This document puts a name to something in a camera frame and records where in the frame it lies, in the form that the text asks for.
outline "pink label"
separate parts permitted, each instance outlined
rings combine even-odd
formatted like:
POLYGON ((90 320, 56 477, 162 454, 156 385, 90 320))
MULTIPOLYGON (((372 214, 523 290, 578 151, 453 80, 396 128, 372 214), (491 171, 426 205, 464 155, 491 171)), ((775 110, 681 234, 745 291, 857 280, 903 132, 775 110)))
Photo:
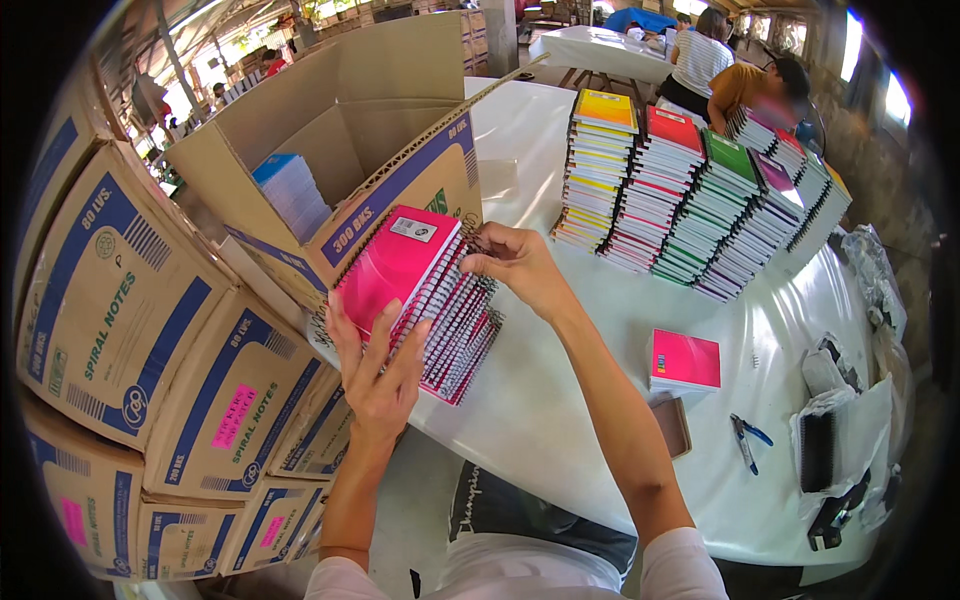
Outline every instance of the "pink label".
POLYGON ((280 531, 280 526, 283 525, 285 518, 285 516, 275 516, 273 520, 270 521, 270 527, 267 527, 267 533, 263 535, 263 540, 260 541, 261 548, 267 548, 273 545, 276 534, 280 531))
POLYGON ((63 527, 66 536, 75 544, 86 548, 86 530, 84 528, 84 509, 68 498, 61 498, 63 506, 63 527))
POLYGON ((210 445, 215 448, 224 448, 229 450, 233 445, 233 439, 237 437, 240 431, 240 423, 250 411, 253 401, 256 400, 256 390, 250 386, 240 384, 237 391, 233 393, 233 400, 224 413, 217 427, 217 433, 213 436, 213 442, 210 445))

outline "black shorts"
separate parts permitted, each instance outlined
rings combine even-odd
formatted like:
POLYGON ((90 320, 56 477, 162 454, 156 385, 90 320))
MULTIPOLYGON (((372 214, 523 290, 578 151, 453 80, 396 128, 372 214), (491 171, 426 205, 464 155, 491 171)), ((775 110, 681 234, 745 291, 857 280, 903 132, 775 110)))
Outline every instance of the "black shorts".
POLYGON ((686 108, 690 112, 699 114, 704 117, 704 120, 709 124, 710 116, 707 114, 707 102, 709 98, 701 96, 689 87, 678 83, 677 80, 673 79, 673 75, 668 75, 660 86, 660 96, 675 105, 686 108))
POLYGON ((636 538, 558 508, 467 461, 450 507, 449 540, 461 533, 513 534, 577 548, 625 576, 636 538))

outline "striped shirt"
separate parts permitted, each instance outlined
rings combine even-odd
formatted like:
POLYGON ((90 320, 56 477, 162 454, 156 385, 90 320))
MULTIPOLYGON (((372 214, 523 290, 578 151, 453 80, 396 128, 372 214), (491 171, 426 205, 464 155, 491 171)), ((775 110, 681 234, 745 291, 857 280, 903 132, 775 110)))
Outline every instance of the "striped shirt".
POLYGON ((693 31, 677 33, 675 42, 680 54, 673 79, 677 83, 705 98, 713 93, 709 83, 717 73, 733 64, 730 48, 716 39, 693 31))

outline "pink notebook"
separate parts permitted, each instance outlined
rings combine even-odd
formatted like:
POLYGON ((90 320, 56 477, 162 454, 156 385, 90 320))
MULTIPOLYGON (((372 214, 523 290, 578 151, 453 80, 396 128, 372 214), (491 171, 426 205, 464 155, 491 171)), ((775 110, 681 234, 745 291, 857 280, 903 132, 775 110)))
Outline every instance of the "pink notebook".
POLYGON ((370 340, 373 319, 390 300, 399 298, 400 315, 406 312, 459 229, 459 219, 410 206, 390 213, 336 288, 364 342, 370 340))
POLYGON ((720 345, 716 342, 654 329, 650 362, 654 377, 720 387, 720 345))

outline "white table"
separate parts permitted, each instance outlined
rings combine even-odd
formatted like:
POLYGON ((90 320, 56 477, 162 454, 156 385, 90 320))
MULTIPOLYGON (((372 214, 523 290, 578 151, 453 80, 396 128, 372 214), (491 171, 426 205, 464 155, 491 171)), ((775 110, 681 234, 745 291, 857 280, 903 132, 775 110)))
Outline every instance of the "white table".
MULTIPOLYGON (((492 81, 466 78, 467 96, 492 81)), ((518 190, 484 202, 486 220, 546 235, 561 208, 566 119, 575 97, 572 90, 510 82, 472 109, 479 159, 515 159, 517 166, 518 190)), ((852 274, 829 249, 793 280, 761 274, 737 301, 721 305, 651 276, 625 274, 565 245, 549 247, 613 356, 644 394, 644 349, 654 326, 720 343, 722 390, 686 404, 693 449, 674 461, 711 556, 774 565, 855 564, 869 557, 876 536, 863 534, 857 516, 844 529, 843 543, 821 552, 810 550, 809 522, 797 517, 788 419, 807 400, 801 356, 830 330, 857 369, 867 373, 869 364, 862 299, 852 274), (743 464, 730 413, 775 442, 771 448, 751 440, 758 477, 743 464)), ((410 423, 530 493, 635 533, 560 342, 509 289, 501 288, 493 305, 506 323, 463 404, 449 406, 421 393, 410 423)), ((329 350, 317 348, 339 365, 329 350)))
POLYGON ((549 52, 543 64, 586 69, 660 84, 673 64, 645 42, 600 27, 577 25, 540 36, 530 44, 530 58, 549 52))

